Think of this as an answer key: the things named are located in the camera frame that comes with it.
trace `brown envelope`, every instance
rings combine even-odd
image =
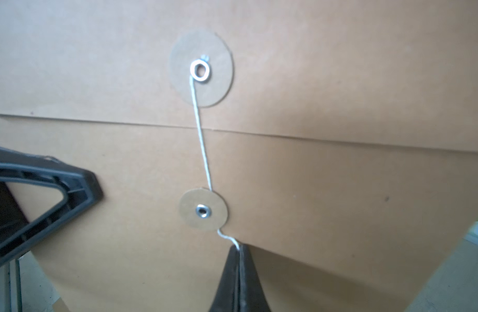
[[[167,72],[196,28],[233,54],[201,118],[272,309],[403,310],[478,216],[478,1],[0,2],[0,145],[106,194],[34,250],[69,309],[209,308],[230,243],[177,213],[206,180]]]

